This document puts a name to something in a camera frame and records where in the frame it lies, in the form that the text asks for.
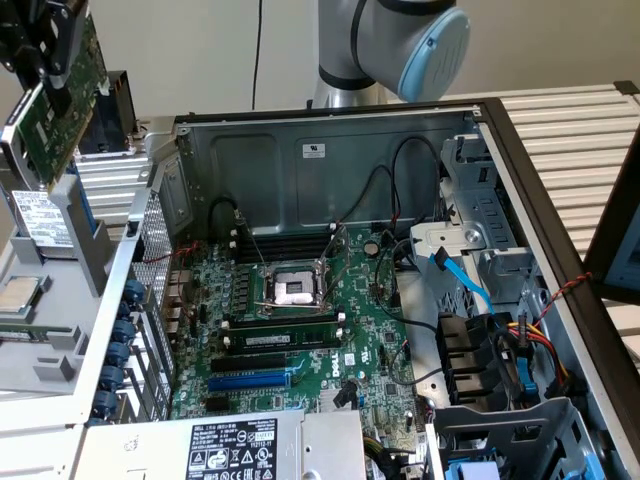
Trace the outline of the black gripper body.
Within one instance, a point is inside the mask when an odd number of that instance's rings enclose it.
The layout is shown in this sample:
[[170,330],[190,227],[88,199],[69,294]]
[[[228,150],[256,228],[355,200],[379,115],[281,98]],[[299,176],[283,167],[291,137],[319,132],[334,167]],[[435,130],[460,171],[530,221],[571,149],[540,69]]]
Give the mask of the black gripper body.
[[69,65],[87,9],[87,1],[2,1],[1,62]]

